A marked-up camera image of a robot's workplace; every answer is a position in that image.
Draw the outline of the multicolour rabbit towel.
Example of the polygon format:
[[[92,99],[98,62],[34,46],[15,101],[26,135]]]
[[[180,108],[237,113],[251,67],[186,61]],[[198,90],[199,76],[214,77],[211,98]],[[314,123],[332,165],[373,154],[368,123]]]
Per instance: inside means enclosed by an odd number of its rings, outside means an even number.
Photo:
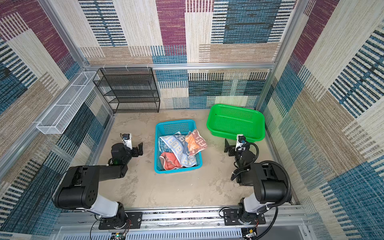
[[[201,137],[197,129],[189,132],[189,134],[185,137],[185,141],[191,156],[198,154],[208,147],[207,142],[203,137]]]

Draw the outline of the teal plastic basket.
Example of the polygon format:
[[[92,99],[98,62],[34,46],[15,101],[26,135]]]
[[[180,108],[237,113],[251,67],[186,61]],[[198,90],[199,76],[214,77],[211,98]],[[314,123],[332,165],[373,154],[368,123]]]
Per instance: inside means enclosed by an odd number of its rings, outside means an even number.
[[[193,120],[178,120],[159,123],[156,125],[155,163],[157,174],[181,173],[199,169],[203,166],[202,154],[192,155],[188,149],[185,137],[197,128]],[[165,170],[160,156],[170,150],[181,164],[181,168]]]

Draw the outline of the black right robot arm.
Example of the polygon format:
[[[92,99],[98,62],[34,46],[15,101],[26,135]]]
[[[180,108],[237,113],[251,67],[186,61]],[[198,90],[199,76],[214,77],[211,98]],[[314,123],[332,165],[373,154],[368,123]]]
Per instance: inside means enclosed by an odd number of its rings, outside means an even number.
[[[267,211],[291,201],[292,184],[288,172],[274,161],[258,162],[260,150],[255,143],[240,135],[235,145],[225,140],[224,152],[235,158],[231,181],[253,187],[253,193],[242,198],[236,210],[221,210],[227,225],[264,224]]]

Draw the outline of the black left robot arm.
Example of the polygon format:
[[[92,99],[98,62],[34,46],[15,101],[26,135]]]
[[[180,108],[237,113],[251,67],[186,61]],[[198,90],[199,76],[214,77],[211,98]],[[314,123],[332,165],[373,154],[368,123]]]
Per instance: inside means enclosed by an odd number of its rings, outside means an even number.
[[[98,190],[99,182],[125,177],[129,161],[143,155],[143,143],[133,148],[123,143],[114,144],[111,155],[107,165],[70,167],[53,192],[53,203],[57,208],[99,216],[99,230],[128,228],[138,224],[140,218],[140,214],[129,216],[122,203],[109,200]]]

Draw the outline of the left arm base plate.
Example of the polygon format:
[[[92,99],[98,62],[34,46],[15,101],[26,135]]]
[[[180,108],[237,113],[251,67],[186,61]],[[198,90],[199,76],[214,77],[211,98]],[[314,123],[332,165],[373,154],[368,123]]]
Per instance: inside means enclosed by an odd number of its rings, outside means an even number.
[[[99,230],[139,229],[142,224],[143,212],[128,212],[121,217],[101,218]]]

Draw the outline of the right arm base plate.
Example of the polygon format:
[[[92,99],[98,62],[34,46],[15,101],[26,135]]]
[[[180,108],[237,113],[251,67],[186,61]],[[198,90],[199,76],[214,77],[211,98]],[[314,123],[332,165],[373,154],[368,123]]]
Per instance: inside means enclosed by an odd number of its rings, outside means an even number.
[[[226,226],[266,224],[265,217],[261,214],[248,213],[239,209],[222,208],[219,210],[219,216],[224,219]]]

